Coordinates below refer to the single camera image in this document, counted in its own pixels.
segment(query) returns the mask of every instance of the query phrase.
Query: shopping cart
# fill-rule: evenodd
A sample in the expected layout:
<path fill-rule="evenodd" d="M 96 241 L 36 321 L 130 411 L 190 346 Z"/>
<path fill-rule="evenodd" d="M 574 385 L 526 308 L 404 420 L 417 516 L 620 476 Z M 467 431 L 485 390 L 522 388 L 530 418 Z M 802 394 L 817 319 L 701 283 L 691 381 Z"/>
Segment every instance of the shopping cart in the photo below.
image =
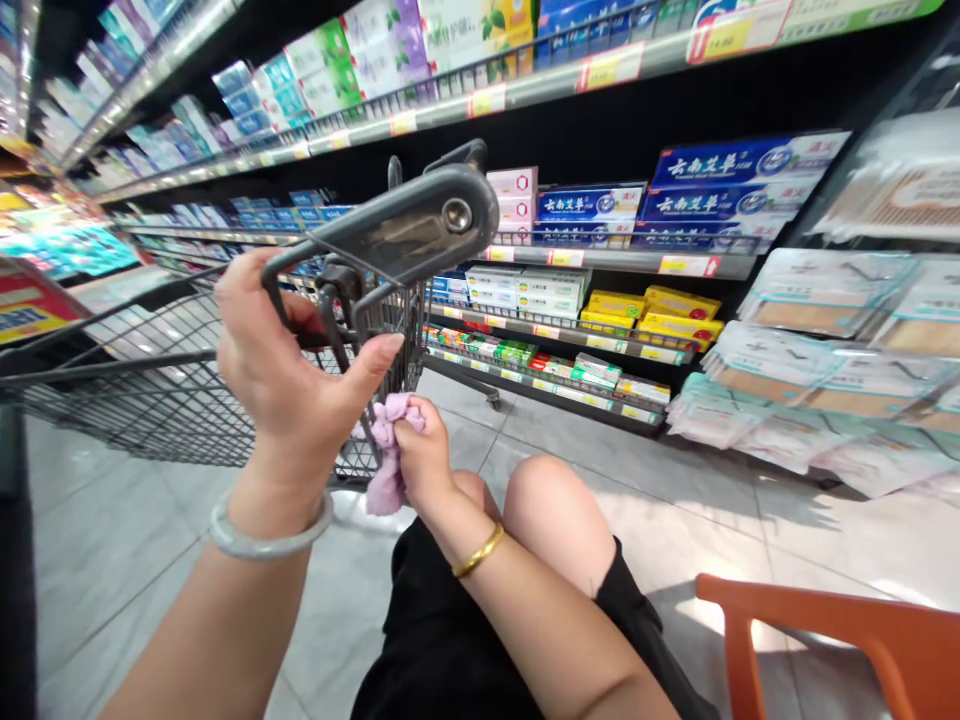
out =
<path fill-rule="evenodd" d="M 271 259 L 262 280 L 286 323 L 281 272 L 314 263 L 322 335 L 298 338 L 304 356 L 338 375 L 381 333 L 406 342 L 375 399 L 416 389 L 426 358 L 425 281 L 481 252 L 497 229 L 496 197 L 475 140 L 421 177 L 401 182 L 391 159 L 388 191 L 306 235 Z M 0 401 L 134 457 L 241 467 L 254 429 L 221 378 L 223 324 L 212 297 L 226 266 L 166 283 L 119 307 L 0 353 Z M 489 396 L 496 392 L 469 378 Z M 341 448 L 332 488 L 362 489 L 379 466 L 372 407 Z"/>

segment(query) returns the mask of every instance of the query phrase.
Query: woman's right hand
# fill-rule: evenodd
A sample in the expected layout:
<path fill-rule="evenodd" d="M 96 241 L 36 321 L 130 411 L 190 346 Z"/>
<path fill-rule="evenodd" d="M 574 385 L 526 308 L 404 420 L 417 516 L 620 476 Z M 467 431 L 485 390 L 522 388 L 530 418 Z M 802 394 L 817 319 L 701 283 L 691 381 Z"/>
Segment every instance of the woman's right hand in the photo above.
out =
<path fill-rule="evenodd" d="M 394 432 L 400 446 L 400 469 L 407 486 L 407 499 L 417 514 L 424 515 L 449 497 L 456 486 L 450 469 L 447 426 L 440 411 L 426 398 L 413 396 L 410 405 L 418 408 L 423 416 L 423 432 L 418 433 L 406 420 L 398 420 Z"/>

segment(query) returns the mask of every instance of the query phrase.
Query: orange plastic chair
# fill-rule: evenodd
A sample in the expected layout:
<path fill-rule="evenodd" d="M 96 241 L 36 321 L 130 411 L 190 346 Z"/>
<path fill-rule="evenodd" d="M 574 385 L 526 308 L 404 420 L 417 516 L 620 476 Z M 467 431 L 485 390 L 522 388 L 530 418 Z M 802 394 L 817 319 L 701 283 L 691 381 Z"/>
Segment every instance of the orange plastic chair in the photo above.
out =
<path fill-rule="evenodd" d="M 723 608 L 727 681 L 736 720 L 766 720 L 754 619 L 863 650 L 896 720 L 960 717 L 960 615 L 909 603 L 697 576 L 697 597 Z"/>

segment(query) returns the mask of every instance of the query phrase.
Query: black shorts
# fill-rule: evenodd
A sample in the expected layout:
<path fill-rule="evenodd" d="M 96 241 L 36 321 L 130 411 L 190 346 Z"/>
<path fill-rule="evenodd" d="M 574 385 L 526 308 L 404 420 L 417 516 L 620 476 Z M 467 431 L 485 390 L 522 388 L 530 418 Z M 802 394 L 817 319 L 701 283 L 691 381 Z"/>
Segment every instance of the black shorts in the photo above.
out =
<path fill-rule="evenodd" d="M 663 641 L 663 624 L 617 553 L 596 603 L 657 678 L 683 720 L 715 720 Z M 393 551 L 383 654 L 352 718 L 541 718 L 520 673 L 417 518 Z"/>

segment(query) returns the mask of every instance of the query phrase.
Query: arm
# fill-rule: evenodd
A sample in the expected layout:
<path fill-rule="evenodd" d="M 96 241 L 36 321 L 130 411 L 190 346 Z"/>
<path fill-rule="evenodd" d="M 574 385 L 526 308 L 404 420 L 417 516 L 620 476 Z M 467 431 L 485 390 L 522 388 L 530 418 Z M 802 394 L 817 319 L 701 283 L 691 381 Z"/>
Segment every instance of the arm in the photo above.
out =
<path fill-rule="evenodd" d="M 263 265 L 278 252 L 244 254 L 216 289 L 225 326 L 218 366 L 256 427 L 229 519 L 263 539 L 295 535 L 317 519 L 337 452 L 403 341 L 374 338 L 342 377 L 317 369 L 260 286 Z M 322 329 L 309 300 L 286 295 L 284 304 L 298 329 Z M 102 718 L 262 718 L 296 622 L 309 556 L 304 550 L 254 562 L 207 544 Z"/>
<path fill-rule="evenodd" d="M 397 424 L 407 495 L 451 567 L 459 567 L 496 524 L 454 485 L 443 421 L 428 401 L 417 402 L 427 421 L 424 433 Z M 677 720 L 613 622 L 509 535 L 462 582 L 548 720 Z"/>

